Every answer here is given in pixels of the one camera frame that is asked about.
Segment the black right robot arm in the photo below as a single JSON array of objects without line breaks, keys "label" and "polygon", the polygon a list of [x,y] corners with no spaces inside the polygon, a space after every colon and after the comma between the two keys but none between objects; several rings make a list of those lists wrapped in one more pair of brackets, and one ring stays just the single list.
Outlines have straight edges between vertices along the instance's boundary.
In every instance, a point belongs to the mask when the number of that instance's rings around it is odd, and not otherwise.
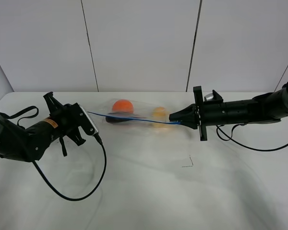
[{"label": "black right robot arm", "polygon": [[232,124],[270,124],[288,117],[288,83],[277,92],[258,95],[249,100],[224,102],[213,90],[203,96],[201,86],[193,88],[195,103],[169,115],[169,121],[199,129],[200,140],[207,140],[208,126]]}]

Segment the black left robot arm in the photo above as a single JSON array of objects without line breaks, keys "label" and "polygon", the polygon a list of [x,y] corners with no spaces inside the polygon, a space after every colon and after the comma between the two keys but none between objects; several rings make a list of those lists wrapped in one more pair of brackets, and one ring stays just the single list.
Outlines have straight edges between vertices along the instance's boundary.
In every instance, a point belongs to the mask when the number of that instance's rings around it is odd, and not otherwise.
[{"label": "black left robot arm", "polygon": [[52,142],[59,140],[62,143],[64,136],[78,146],[84,144],[85,139],[81,137],[80,128],[90,136],[97,133],[94,122],[78,103],[62,105],[52,92],[43,97],[49,116],[28,128],[14,124],[11,119],[22,117],[24,113],[37,109],[36,106],[30,106],[11,116],[0,112],[0,158],[38,161]]}]

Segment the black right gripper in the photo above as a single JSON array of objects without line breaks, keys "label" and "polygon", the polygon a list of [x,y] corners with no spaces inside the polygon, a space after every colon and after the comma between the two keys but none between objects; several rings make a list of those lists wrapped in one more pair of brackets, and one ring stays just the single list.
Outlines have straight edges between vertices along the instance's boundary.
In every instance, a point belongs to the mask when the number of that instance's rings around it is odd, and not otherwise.
[{"label": "black right gripper", "polygon": [[201,86],[193,87],[195,105],[191,104],[186,108],[171,113],[169,121],[180,122],[180,125],[200,131],[200,141],[207,141],[207,126],[222,124],[225,115],[226,104],[223,103],[205,103]]}]

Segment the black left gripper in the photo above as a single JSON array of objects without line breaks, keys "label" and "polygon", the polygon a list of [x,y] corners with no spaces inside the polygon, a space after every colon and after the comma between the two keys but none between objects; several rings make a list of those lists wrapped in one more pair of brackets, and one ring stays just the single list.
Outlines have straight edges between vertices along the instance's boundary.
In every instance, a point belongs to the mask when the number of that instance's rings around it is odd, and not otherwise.
[{"label": "black left gripper", "polygon": [[54,98],[53,92],[46,93],[44,96],[47,107],[49,109],[49,117],[44,119],[44,122],[51,125],[53,130],[50,134],[51,142],[59,140],[62,146],[63,156],[67,156],[67,150],[64,144],[63,137],[69,137],[78,146],[85,143],[82,138],[79,128],[81,121],[79,116],[79,104],[62,105]]}]

